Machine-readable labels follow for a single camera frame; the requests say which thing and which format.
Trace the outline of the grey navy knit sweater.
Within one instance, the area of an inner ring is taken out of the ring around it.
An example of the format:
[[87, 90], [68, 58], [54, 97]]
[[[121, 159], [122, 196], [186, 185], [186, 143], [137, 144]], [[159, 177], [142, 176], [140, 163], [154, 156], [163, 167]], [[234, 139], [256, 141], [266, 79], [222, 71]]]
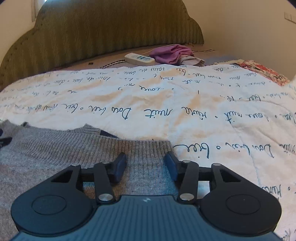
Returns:
[[11, 138], [1, 148], [1, 240], [17, 232], [11, 218], [13, 201], [71, 165], [91, 168], [125, 153], [127, 166], [113, 189], [116, 196], [178, 193], [164, 163], [173, 149], [169, 141], [121, 140], [90, 125], [58, 131], [3, 121], [1, 131], [3, 138]]

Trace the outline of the white script print quilt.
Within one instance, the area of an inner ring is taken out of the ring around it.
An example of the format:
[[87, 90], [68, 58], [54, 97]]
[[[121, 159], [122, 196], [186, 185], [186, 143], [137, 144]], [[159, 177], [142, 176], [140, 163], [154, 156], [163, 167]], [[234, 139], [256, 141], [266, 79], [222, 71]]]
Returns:
[[180, 160], [221, 163], [281, 204], [276, 233], [295, 240], [295, 82], [234, 65], [54, 71], [1, 92], [1, 123], [121, 140], [169, 141]]

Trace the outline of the white remote control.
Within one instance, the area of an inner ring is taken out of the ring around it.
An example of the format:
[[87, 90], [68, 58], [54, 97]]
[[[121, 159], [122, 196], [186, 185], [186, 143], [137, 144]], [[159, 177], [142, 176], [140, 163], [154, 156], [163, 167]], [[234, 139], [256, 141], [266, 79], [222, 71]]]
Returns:
[[126, 54], [125, 61], [127, 63], [138, 65], [138, 66], [151, 66], [151, 65], [155, 65], [156, 63], [154, 58], [136, 54], [136, 53]]

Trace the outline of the purple pink garment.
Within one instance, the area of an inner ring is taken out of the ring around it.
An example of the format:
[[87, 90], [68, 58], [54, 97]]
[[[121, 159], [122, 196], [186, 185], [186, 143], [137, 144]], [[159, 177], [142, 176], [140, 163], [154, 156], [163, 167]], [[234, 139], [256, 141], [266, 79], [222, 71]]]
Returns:
[[170, 65], [203, 66], [205, 61], [195, 57], [193, 51], [184, 45], [174, 44], [153, 49], [149, 56], [157, 63]]

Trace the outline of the olive green upholstered headboard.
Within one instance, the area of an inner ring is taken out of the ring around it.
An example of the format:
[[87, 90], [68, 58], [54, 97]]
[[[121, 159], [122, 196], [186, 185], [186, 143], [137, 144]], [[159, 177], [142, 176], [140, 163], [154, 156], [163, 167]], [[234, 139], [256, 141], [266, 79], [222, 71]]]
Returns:
[[4, 56], [1, 88], [102, 54], [187, 43], [204, 37], [182, 1], [47, 1]]

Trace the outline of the red floral fabric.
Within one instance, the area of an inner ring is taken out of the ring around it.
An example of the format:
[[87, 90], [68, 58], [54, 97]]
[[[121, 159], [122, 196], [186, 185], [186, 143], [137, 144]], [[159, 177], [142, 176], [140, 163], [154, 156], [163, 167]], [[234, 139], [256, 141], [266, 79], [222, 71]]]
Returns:
[[232, 63], [234, 66], [241, 67], [249, 71], [245, 76], [256, 76], [261, 75], [272, 82], [276, 83], [279, 86], [284, 86], [290, 83], [290, 80], [284, 75], [274, 71], [271, 68], [268, 68], [262, 64], [259, 64], [253, 60], [247, 60], [242, 62]]

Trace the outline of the white wall switch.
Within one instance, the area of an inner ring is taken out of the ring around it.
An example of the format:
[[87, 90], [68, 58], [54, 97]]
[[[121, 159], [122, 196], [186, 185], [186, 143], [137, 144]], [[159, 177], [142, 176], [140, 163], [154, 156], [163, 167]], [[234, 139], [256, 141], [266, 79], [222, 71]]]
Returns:
[[285, 19], [287, 21], [290, 21], [292, 23], [296, 23], [296, 16], [290, 14], [290, 13], [287, 13], [287, 12], [284, 12], [284, 15], [285, 15]]

